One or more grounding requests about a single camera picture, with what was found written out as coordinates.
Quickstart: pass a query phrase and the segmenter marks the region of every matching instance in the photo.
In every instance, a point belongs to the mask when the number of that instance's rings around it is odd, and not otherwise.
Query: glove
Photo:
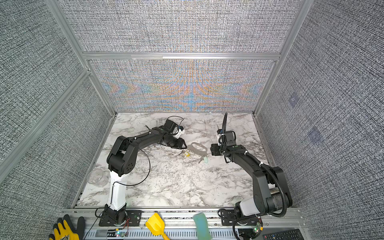
[[[53,233],[55,235],[50,234],[49,240],[82,240],[84,236],[85,219],[79,217],[77,220],[77,229],[74,228],[68,214],[66,214],[63,219],[57,219],[57,224],[53,226]]]

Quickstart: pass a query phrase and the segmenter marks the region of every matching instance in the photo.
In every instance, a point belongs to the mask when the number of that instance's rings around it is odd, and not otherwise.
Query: blue sponge
[[[211,240],[212,236],[209,233],[207,217],[204,213],[199,213],[193,216],[193,221],[196,224],[198,240]]]

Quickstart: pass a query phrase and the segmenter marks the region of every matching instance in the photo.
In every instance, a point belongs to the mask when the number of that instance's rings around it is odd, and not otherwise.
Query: gray textured wall panel
[[[267,60],[91,60],[118,112],[252,111]]]
[[[43,0],[0,12],[1,162],[83,68]]]
[[[280,52],[301,0],[59,0],[85,51]]]
[[[261,111],[314,239],[382,239],[383,12],[315,1]]]
[[[48,239],[72,204],[110,115],[89,79],[0,185],[1,239]],[[23,222],[15,234],[15,224]]]

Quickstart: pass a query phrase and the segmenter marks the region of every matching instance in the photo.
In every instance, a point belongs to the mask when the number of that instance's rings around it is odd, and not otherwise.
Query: metal base plate
[[[128,226],[138,227],[140,225],[142,211],[141,210],[127,210],[125,212],[126,212],[127,218],[130,219],[128,221]],[[116,227],[116,225],[114,225],[113,223],[111,223],[111,222],[108,223],[107,219],[103,218],[103,216],[101,216],[99,226],[100,227]]]
[[[220,209],[220,218],[223,226],[232,226],[236,220],[235,210]],[[244,222],[237,222],[236,226],[254,226],[257,222],[257,218],[250,218]]]

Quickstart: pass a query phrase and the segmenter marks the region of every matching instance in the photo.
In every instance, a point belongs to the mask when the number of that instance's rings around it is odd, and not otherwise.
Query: white marble surface
[[[108,173],[106,158],[118,136],[131,137],[161,126],[172,115],[184,118],[185,134],[181,137],[189,145],[199,142],[208,148],[208,163],[199,162],[199,156],[178,155],[181,150],[159,144],[143,149],[151,160],[151,172],[143,183],[127,187],[127,206],[233,206],[252,196],[252,179],[235,163],[226,164],[223,156],[212,156],[210,145],[216,143],[216,131],[221,128],[224,114],[219,113],[122,113],[116,118],[95,168]],[[230,113],[227,130],[237,135],[237,144],[266,162],[264,149],[251,114]],[[148,159],[139,152],[128,184],[140,182],[147,175]],[[87,183],[78,201],[79,206],[103,206],[109,195],[110,183],[96,187]]]

